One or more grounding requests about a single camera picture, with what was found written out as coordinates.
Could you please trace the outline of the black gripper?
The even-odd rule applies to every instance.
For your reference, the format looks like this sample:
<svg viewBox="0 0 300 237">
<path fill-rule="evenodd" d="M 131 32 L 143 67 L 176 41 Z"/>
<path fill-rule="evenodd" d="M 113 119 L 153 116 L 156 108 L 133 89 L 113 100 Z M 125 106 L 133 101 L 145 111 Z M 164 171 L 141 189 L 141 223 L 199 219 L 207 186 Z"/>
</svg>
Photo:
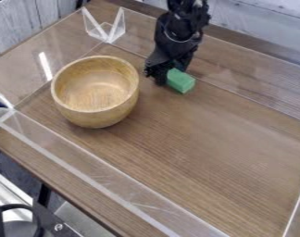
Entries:
<svg viewBox="0 0 300 237">
<path fill-rule="evenodd" d="M 171 69 L 188 70 L 195 52 L 204 38 L 203 14 L 165 13 L 157 19 L 156 48 L 145 60 L 144 74 L 164 86 Z"/>
</svg>

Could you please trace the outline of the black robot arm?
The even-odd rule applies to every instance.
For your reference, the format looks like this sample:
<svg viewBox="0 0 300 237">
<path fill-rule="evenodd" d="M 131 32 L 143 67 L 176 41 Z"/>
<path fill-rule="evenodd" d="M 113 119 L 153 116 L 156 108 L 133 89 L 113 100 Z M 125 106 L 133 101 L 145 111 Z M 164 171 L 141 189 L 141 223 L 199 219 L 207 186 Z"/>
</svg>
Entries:
<svg viewBox="0 0 300 237">
<path fill-rule="evenodd" d="M 168 83 L 171 69 L 185 72 L 204 40 L 209 25 L 209 0 L 168 0 L 155 31 L 155 51 L 145 60 L 144 74 L 156 84 Z"/>
</svg>

